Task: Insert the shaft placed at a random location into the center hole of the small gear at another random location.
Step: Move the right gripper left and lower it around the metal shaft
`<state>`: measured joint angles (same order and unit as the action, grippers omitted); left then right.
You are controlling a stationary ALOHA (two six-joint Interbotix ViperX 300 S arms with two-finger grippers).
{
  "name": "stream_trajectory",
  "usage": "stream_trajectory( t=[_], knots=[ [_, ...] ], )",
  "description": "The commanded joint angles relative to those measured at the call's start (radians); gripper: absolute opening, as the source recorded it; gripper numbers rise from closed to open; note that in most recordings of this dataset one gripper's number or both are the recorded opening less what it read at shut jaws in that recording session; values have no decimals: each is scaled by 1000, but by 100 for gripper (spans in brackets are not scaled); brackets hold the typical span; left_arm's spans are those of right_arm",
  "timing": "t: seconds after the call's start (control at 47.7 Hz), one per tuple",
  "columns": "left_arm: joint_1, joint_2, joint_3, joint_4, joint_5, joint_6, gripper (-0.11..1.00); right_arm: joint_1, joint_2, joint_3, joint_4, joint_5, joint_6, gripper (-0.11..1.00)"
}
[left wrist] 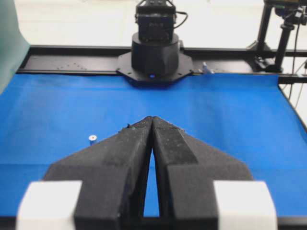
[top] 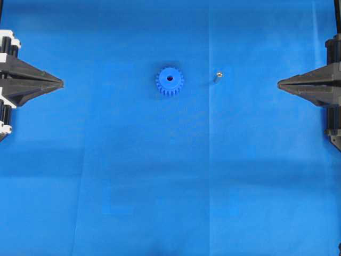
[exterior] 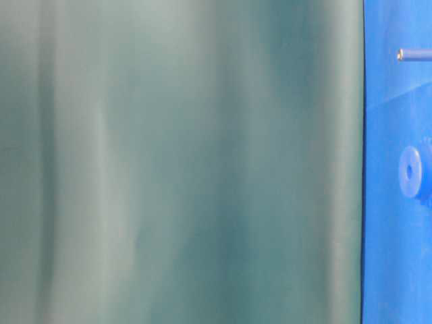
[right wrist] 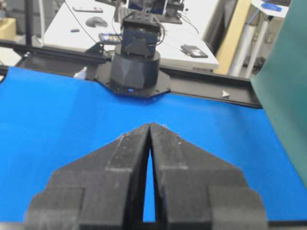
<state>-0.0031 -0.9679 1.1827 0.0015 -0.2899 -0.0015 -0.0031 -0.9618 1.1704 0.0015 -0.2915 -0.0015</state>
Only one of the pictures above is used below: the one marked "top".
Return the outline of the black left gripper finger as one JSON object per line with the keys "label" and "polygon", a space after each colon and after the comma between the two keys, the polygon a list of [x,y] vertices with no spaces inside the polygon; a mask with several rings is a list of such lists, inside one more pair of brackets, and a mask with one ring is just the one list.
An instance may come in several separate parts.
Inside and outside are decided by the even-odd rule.
{"label": "black left gripper finger", "polygon": [[21,107],[31,99],[63,88],[63,83],[10,78],[1,80],[1,88],[6,100]]}
{"label": "black left gripper finger", "polygon": [[1,72],[11,77],[28,78],[37,81],[56,82],[63,81],[45,71],[35,68],[13,55],[1,54]]}

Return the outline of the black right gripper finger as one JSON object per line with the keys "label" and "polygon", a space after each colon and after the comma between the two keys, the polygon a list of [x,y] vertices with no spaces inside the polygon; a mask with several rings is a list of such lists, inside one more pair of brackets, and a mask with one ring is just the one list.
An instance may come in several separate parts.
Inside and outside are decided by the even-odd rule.
{"label": "black right gripper finger", "polygon": [[279,85],[279,89],[312,102],[318,107],[340,106],[340,87],[324,85]]}
{"label": "black right gripper finger", "polygon": [[340,82],[340,62],[280,80],[280,85],[332,85]]}

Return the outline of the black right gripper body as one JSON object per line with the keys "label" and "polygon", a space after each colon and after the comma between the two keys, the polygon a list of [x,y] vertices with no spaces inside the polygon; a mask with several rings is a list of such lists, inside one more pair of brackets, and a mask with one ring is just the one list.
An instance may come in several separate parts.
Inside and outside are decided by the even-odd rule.
{"label": "black right gripper body", "polygon": [[325,43],[327,49],[327,65],[331,67],[334,98],[336,103],[327,107],[326,134],[330,142],[340,151],[340,33]]}

